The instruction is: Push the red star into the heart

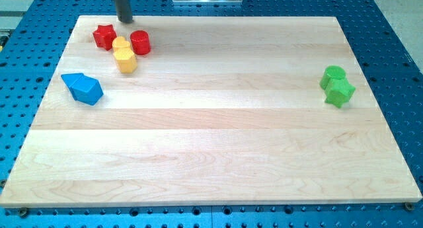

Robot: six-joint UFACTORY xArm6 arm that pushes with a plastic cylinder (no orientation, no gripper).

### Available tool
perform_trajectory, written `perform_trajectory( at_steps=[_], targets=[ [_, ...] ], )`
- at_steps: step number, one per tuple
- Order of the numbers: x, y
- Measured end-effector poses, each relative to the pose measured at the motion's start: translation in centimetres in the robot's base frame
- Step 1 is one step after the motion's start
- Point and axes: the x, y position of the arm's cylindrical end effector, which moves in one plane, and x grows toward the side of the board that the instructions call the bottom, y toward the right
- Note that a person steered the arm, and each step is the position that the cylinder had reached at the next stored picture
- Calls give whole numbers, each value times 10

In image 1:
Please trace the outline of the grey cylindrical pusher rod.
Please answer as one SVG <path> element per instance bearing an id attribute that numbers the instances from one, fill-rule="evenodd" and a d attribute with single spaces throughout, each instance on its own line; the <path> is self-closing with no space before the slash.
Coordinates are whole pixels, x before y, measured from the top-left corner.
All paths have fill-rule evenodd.
<path id="1" fill-rule="evenodd" d="M 123 23 L 132 23 L 133 14 L 130 0 L 113 0 L 118 20 Z"/>

